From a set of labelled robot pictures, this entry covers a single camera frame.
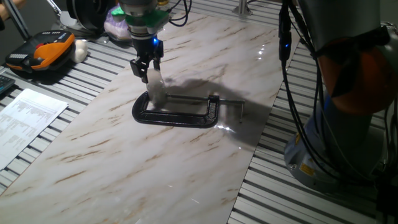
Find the black cable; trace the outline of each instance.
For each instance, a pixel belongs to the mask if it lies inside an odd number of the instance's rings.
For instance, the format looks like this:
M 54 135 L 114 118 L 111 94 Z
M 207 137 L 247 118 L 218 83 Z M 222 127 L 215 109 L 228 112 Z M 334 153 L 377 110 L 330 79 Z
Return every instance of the black cable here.
M 169 22 L 170 22 L 171 24 L 175 25 L 176 27 L 183 27 L 183 26 L 185 26 L 185 25 L 187 24 L 187 22 L 188 22 L 188 14 L 189 14 L 189 12 L 191 11 L 192 0 L 190 0 L 189 8 L 188 8 L 188 6 L 187 6 L 187 0 L 183 0 L 183 2 L 184 2 L 184 8 L 185 8 L 185 15 L 184 15 L 183 17 L 181 17 L 181 18 L 178 18 L 178 19 L 170 19 L 170 20 L 169 20 Z M 176 24 L 176 23 L 173 22 L 173 21 L 178 21 L 178 20 L 181 20 L 181 19 L 185 19 L 184 22 L 183 22 L 182 24 Z
M 178 19 L 170 19 L 170 21 L 180 21 L 182 19 L 185 19 L 186 17 L 188 17 L 188 14 L 191 12 L 191 7 L 192 7 L 192 0 L 189 1 L 189 7 L 188 7 L 188 10 L 185 10 L 184 16 L 182 16 L 181 18 L 178 18 Z
M 314 57 L 314 55 L 315 55 L 315 54 L 314 54 L 314 53 L 315 53 L 315 50 L 314 50 L 314 48 L 313 48 L 313 45 L 312 45 L 312 43 L 311 43 L 311 39 L 310 39 L 309 34 L 308 34 L 307 27 L 306 27 L 306 25 L 305 25 L 305 23 L 304 23 L 304 21 L 303 21 L 301 15 L 298 13 L 297 9 L 295 8 L 295 6 L 292 4 L 291 1 L 284 1 L 284 4 L 282 5 L 282 9 L 283 9 L 283 7 L 285 6 L 285 4 L 286 4 L 287 2 L 290 3 L 290 4 L 289 4 L 289 7 L 290 7 L 291 11 L 294 12 L 294 14 L 295 14 L 294 16 L 295 16 L 295 18 L 297 18 L 297 20 L 298 20 L 298 21 L 297 21 L 297 24 L 298 24 L 298 26 L 299 26 L 299 29 L 302 31 L 302 33 L 303 33 L 303 35 L 304 35 L 304 37 L 305 37 L 305 39 L 306 39 L 306 41 L 307 41 L 307 47 L 308 47 L 308 49 L 311 51 L 311 53 L 312 53 L 312 55 L 313 55 L 313 57 Z M 287 21 L 287 20 L 290 21 L 289 14 L 287 14 L 287 17 L 285 18 L 285 20 L 286 20 L 286 21 Z M 314 156 L 314 154 L 316 154 L 316 156 L 317 156 L 319 159 L 321 159 L 322 162 L 324 162 L 326 165 L 328 165 L 329 167 L 331 167 L 332 169 L 334 169 L 335 171 L 337 171 L 337 172 L 340 173 L 341 175 L 346 175 L 346 174 L 344 174 L 344 173 L 339 172 L 338 170 L 336 170 L 336 168 L 335 168 L 333 165 L 331 165 L 326 159 L 322 158 L 322 156 L 319 155 L 319 153 L 313 148 L 313 146 L 311 145 L 310 141 L 308 140 L 308 136 L 307 136 L 307 134 L 306 134 L 306 132 L 305 132 L 305 129 L 303 128 L 303 124 L 302 124 L 302 122 L 301 122 L 299 113 L 298 113 L 298 111 L 297 111 L 297 109 L 296 109 L 296 107 L 295 107 L 295 103 L 294 103 L 294 100 L 293 100 L 292 95 L 291 95 L 291 92 L 290 92 L 289 83 L 288 83 L 288 81 L 287 81 L 287 72 L 286 72 L 286 61 L 287 61 L 287 59 L 286 59 L 286 60 L 282 60 L 282 59 L 281 59 L 281 61 L 282 61 L 282 73 L 283 73 L 283 76 L 284 76 L 284 82 L 285 82 L 285 86 L 286 86 L 286 92 L 287 92 L 287 98 L 288 98 L 288 101 L 289 101 L 290 112 L 292 113 L 293 119 L 294 119 L 294 121 L 295 121 L 295 125 L 296 125 L 296 128 L 297 128 L 298 134 L 299 134 L 300 137 L 302 138 L 303 144 L 304 144 L 304 146 L 305 146 L 307 152 L 308 152 L 308 153 L 310 154 L 310 156 L 312 157 L 313 161 L 316 163 L 316 165 L 317 165 L 324 173 L 326 173 L 327 175 L 329 175 L 330 177 L 332 177 L 332 178 L 334 178 L 334 179 L 336 179 L 336 180 L 339 180 L 339 181 L 341 181 L 341 182 L 345 182 L 345 183 L 347 183 L 347 184 L 352 184 L 352 185 L 373 185 L 373 182 L 363 182 L 363 183 L 362 183 L 362 182 L 360 182 L 360 181 L 357 180 L 358 183 L 356 183 L 356 182 L 354 183 L 354 182 L 351 182 L 351 181 L 347 181 L 347 180 L 345 180 L 345 179 L 341 179 L 340 177 L 337 177 L 337 176 L 333 175 L 332 173 L 328 172 L 328 171 L 327 171 L 325 168 L 323 168 L 323 166 L 321 166 L 321 164 L 317 161 L 317 158 Z M 318 71 L 317 85 L 318 85 L 318 91 L 319 91 L 319 95 L 320 95 L 321 105 L 322 105 L 322 107 L 324 107 L 322 78 L 319 79 L 319 75 L 320 75 L 320 71 Z
M 263 2 L 263 1 L 258 1 L 258 0 L 250 0 L 250 1 L 248 1 L 246 4 L 250 4 L 250 3 L 252 3 L 252 2 L 262 2 L 262 3 L 265 3 L 265 2 Z
M 181 2 L 181 0 L 178 0 L 178 2 L 177 3 L 175 3 L 175 5 L 174 6 L 172 6 L 170 9 L 168 9 L 167 10 L 167 12 L 171 12 L 175 7 L 177 7 L 179 4 L 180 4 L 180 2 Z
M 315 124 L 315 130 L 317 131 L 317 134 L 319 134 L 319 129 L 318 129 L 318 121 L 317 121 L 317 104 L 318 104 L 318 92 L 319 92 L 319 82 L 317 79 L 317 84 L 315 86 L 315 99 L 313 101 L 313 120 Z
M 321 109 L 325 109 L 325 97 L 323 96 L 323 84 L 322 84 L 322 75 L 319 67 L 318 60 L 315 60 L 315 63 L 317 65 L 317 83 L 319 84 L 319 102 L 321 104 Z M 323 138 L 323 143 L 325 145 L 326 153 L 330 152 L 329 144 L 326 141 L 326 136 L 325 136 L 325 122 L 324 122 L 324 114 L 321 114 L 321 134 Z
M 394 141 L 394 134 L 396 135 L 396 139 L 398 139 L 398 98 L 395 98 L 394 100 L 394 112 L 392 114 L 392 118 L 391 118 L 391 123 L 390 123 L 390 127 L 391 127 L 391 138 L 390 138 L 390 147 L 391 147 L 391 154 L 392 154 L 392 159 L 391 159 L 391 175 L 394 175 L 396 169 L 397 169 L 397 164 L 398 164 L 398 158 L 397 158 L 397 145 Z
M 386 140 L 387 140 L 387 148 L 389 148 L 390 145 L 390 134 L 388 132 L 388 124 L 387 124 L 387 116 L 388 116 L 388 110 L 390 107 L 387 107 L 386 110 L 384 111 L 384 127 L 386 129 Z

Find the slotted metal table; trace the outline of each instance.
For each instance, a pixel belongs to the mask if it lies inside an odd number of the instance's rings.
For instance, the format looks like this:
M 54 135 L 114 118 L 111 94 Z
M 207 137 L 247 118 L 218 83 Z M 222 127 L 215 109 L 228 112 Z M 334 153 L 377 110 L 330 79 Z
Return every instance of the slotted metal table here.
M 231 12 L 237 5 L 238 0 L 194 0 L 192 11 L 264 26 L 278 26 L 280 4 L 269 1 L 254 2 L 250 5 L 253 15 L 247 18 L 239 18 Z M 132 48 L 124 49 L 111 42 L 87 44 L 90 52 L 87 60 L 77 65 L 68 63 L 54 72 L 51 85 L 38 80 L 23 79 L 0 67 L 0 73 L 16 80 L 16 88 L 9 96 L 1 99 L 0 110 L 25 88 L 69 103 L 67 110 L 5 169 L 0 170 L 0 194 L 129 65 L 130 59 L 136 53 Z M 299 45 L 294 53 L 288 78 L 298 112 L 305 122 L 312 113 L 316 67 L 303 45 Z M 376 113 L 372 126 L 384 129 L 383 119 L 383 113 Z M 283 160 L 283 150 L 286 142 L 295 133 L 285 85 L 282 83 L 228 223 L 374 223 L 374 189 L 354 188 L 326 195 L 306 188 L 291 176 Z

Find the marble-patterned board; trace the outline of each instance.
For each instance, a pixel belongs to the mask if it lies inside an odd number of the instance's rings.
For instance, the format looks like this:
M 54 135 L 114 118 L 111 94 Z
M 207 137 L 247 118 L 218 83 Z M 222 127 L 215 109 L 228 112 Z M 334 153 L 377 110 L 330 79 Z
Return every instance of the marble-patterned board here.
M 194 13 L 166 25 L 168 92 L 244 99 L 243 123 L 222 105 L 214 128 L 139 124 L 146 86 L 126 68 L 1 195 L 0 223 L 226 223 L 282 82 L 277 34 Z

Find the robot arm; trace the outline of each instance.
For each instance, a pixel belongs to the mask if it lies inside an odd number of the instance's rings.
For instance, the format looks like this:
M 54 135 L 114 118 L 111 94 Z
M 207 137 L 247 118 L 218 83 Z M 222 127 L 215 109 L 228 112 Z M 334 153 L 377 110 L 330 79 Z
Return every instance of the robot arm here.
M 135 76 L 148 83 L 147 69 L 151 61 L 160 70 L 163 42 L 158 31 L 169 21 L 169 13 L 156 9 L 158 0 L 120 0 L 120 9 L 112 12 L 114 18 L 125 19 L 137 57 L 130 61 Z
M 373 114 L 398 92 L 398 35 L 380 22 L 380 0 L 298 0 L 326 88 L 337 108 Z

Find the metal rod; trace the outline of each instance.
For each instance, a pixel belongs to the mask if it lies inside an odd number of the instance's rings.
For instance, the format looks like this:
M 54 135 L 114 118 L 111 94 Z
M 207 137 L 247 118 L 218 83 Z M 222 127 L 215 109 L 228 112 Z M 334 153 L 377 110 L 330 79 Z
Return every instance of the metal rod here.
M 61 16 L 61 9 L 57 6 L 57 4 L 53 0 L 47 0 L 47 2 L 50 4 L 57 16 Z
M 209 100 L 208 97 L 197 97 L 197 96 L 185 96 L 185 95 L 172 95 L 170 93 L 166 93 L 167 97 L 169 98 L 176 98 L 176 99 L 183 99 L 183 100 L 200 100 L 200 101 L 207 101 Z M 239 122 L 242 123 L 243 119 L 243 110 L 244 110 L 244 100 L 227 100 L 227 99 L 220 99 L 220 104 L 236 104 L 242 105 L 241 106 L 241 116 L 239 118 Z
M 243 109 L 244 109 L 244 103 L 242 103 L 241 119 L 239 119 L 239 123 L 242 123 L 242 119 L 243 119 Z
M 238 6 L 239 14 L 244 14 L 247 4 L 248 4 L 248 0 L 240 0 L 239 1 L 239 6 Z
M 207 100 L 209 100 L 208 97 L 184 96 L 184 95 L 171 95 L 171 94 L 169 94 L 169 93 L 167 93 L 167 97 L 176 98 L 176 99 L 184 99 L 184 100 L 201 100 L 201 101 L 207 101 Z

